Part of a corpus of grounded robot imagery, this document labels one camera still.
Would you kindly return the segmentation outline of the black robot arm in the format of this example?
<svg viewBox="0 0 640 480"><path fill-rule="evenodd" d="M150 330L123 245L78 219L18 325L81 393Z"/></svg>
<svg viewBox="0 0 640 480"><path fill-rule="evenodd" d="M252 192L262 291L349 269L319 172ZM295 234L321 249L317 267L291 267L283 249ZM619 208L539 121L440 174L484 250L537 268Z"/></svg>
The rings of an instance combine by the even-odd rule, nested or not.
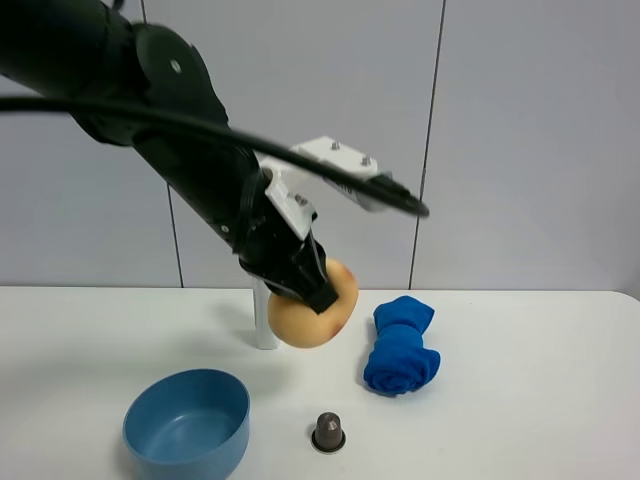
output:
<svg viewBox="0 0 640 480"><path fill-rule="evenodd" d="M100 1L5 1L1 73L54 99L94 140L134 149L248 274L312 311L337 300L312 233L270 196L258 155L301 156L233 131L196 48Z"/></svg>

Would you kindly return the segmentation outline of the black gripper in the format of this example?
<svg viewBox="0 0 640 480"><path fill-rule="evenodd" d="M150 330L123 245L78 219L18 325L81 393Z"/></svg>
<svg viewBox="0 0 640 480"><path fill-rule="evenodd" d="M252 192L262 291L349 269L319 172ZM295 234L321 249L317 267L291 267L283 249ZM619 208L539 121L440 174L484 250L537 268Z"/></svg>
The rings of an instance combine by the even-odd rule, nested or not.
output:
<svg viewBox="0 0 640 480"><path fill-rule="evenodd" d="M261 189L241 194L234 253L241 268L273 293L303 298L316 314L339 299L328 281L322 245L312 233L299 239Z"/></svg>

